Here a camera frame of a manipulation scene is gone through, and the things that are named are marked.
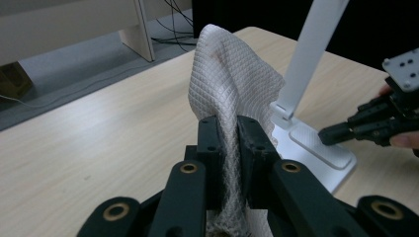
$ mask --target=robotic hand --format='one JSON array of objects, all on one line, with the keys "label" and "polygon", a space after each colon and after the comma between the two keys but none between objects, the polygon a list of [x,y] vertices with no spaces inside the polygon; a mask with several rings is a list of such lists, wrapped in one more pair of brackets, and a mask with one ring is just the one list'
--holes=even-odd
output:
[{"label": "robotic hand", "polygon": [[[419,130],[419,48],[386,59],[382,67],[391,92],[360,105],[348,121],[321,129],[323,144],[355,138],[388,146],[395,134]],[[419,157],[419,150],[414,154]]]}]

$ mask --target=white desk lamp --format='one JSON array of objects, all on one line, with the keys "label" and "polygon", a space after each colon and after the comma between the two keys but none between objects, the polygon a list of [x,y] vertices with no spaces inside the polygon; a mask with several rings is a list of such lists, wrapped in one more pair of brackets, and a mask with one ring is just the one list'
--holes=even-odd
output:
[{"label": "white desk lamp", "polygon": [[273,136],[283,159],[306,165],[333,192],[355,167],[355,155],[340,145],[325,146],[317,131],[293,113],[345,11],[349,0],[314,0],[285,74],[286,85],[271,104]]}]

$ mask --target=human hand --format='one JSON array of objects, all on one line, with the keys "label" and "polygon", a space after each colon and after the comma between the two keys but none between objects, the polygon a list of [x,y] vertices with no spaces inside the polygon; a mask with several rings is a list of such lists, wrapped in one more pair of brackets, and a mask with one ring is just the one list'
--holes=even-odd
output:
[{"label": "human hand", "polygon": [[[379,96],[387,95],[391,88],[385,84],[378,91]],[[396,147],[419,149],[419,131],[409,131],[394,135],[390,139],[390,144]]]}]

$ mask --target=finger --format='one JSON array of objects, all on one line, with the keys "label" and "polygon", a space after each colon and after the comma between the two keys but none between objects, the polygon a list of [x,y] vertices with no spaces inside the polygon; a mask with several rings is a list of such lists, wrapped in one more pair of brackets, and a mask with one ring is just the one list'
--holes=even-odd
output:
[{"label": "finger", "polygon": [[419,149],[419,131],[397,134],[390,139],[390,144],[397,147]]}]

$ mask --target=fabric fold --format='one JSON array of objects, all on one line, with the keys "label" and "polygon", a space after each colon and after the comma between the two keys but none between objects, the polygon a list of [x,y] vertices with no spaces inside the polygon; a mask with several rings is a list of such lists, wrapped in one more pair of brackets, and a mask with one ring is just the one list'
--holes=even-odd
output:
[{"label": "fabric fold", "polygon": [[263,217],[266,213],[261,217],[253,210],[248,212],[241,197],[236,124],[237,116],[255,119],[274,141],[269,105],[277,100],[284,83],[281,74],[232,33],[214,25],[207,25],[201,31],[189,102],[198,119],[218,117],[226,151],[223,166],[225,199],[220,211],[208,215],[207,236],[249,236],[256,232],[260,234],[255,228],[267,227],[267,223],[259,223],[267,222],[266,216]]}]

